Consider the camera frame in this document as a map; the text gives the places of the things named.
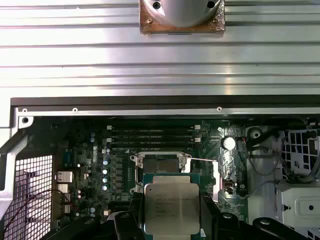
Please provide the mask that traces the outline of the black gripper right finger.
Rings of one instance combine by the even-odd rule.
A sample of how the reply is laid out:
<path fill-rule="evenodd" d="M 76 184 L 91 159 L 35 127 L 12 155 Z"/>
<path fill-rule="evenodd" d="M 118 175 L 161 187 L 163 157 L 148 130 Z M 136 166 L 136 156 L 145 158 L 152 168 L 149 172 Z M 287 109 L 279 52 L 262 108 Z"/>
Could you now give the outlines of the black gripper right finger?
<path fill-rule="evenodd" d="M 268 217 L 252 225 L 229 212 L 221 212 L 208 194 L 201 194 L 200 226 L 207 240 L 306 240 L 307 237 Z"/>

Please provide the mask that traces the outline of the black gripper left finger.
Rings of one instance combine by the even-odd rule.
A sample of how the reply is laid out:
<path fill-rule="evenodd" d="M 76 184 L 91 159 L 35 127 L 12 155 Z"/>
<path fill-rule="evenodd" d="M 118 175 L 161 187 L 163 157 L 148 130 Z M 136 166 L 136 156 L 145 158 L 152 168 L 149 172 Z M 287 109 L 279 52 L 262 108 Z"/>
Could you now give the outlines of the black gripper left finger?
<path fill-rule="evenodd" d="M 144 194 L 135 192 L 127 211 L 112 213 L 101 223 L 91 216 L 72 221 L 48 233 L 48 240 L 143 240 Z"/>

